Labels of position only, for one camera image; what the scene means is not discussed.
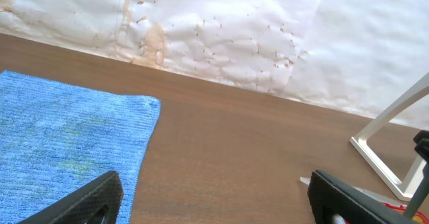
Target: towel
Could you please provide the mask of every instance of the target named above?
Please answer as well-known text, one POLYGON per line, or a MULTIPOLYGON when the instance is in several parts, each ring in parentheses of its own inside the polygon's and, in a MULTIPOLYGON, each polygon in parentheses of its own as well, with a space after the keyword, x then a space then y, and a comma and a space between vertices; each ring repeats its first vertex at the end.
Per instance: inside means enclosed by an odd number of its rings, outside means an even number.
POLYGON ((153 97, 1 73, 0 223, 21 221, 109 170, 124 192, 117 223, 128 223, 160 108, 153 97))

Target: white metal stand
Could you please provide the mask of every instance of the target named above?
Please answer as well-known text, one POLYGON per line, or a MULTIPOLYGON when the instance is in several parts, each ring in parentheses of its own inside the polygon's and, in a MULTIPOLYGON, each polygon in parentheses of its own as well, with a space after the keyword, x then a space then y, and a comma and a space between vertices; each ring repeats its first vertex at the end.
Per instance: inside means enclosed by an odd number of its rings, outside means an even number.
POLYGON ((397 114, 426 95, 429 95, 429 73, 423 76, 414 86, 384 110, 383 113, 350 139, 353 146, 384 183, 386 183, 399 200, 403 201, 409 201, 413 197, 423 179, 423 167, 426 162, 420 156, 417 156, 404 181, 401 181, 367 145, 367 140, 397 114))

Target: white plastic stand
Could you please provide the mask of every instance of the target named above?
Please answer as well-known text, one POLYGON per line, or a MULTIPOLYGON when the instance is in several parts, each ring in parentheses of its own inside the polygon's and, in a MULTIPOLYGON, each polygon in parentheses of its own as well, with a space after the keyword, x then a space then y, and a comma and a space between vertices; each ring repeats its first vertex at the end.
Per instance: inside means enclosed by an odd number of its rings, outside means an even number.
POLYGON ((395 196, 402 201, 409 201, 413 197, 423 179, 422 171, 426 162, 420 156, 417 156, 404 181, 401 181, 367 145, 367 140, 398 113, 426 95, 429 95, 429 73, 423 76, 414 86, 384 110, 383 113, 350 139, 350 142, 362 157, 380 176, 384 183, 386 183, 395 196))

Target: tabletop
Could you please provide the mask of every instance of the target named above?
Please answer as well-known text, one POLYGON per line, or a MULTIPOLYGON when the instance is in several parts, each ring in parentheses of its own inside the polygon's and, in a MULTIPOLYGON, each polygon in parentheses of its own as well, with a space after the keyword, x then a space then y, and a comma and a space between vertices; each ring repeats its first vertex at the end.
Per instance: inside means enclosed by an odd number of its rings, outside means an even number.
MULTIPOLYGON (((317 169, 396 199, 349 143, 365 117, 0 34, 5 69, 162 100, 131 223, 314 223, 300 177, 317 169)), ((390 123, 369 145, 403 178, 417 132, 390 123)))

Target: blue cloth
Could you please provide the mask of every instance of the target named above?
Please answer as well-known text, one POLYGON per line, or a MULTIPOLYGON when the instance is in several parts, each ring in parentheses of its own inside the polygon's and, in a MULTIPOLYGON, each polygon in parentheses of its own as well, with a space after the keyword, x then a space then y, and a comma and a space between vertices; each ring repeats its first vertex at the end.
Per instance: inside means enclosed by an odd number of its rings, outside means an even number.
POLYGON ((160 108, 153 97, 0 74, 0 223, 21 221, 109 170, 124 191, 117 223, 128 223, 160 108))

